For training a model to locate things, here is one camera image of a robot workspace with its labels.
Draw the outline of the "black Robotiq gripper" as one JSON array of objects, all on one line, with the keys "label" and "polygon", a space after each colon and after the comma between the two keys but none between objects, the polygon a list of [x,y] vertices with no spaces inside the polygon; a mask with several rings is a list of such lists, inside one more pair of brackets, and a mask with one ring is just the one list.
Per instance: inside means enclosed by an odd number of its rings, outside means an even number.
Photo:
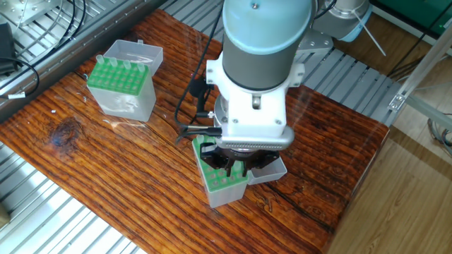
[{"label": "black Robotiq gripper", "polygon": [[225,169],[227,177],[231,177],[234,163],[242,162],[242,177],[246,178],[248,171],[266,167],[279,159],[280,154],[270,150],[242,152],[221,148],[216,143],[201,143],[200,158],[214,169]]}]

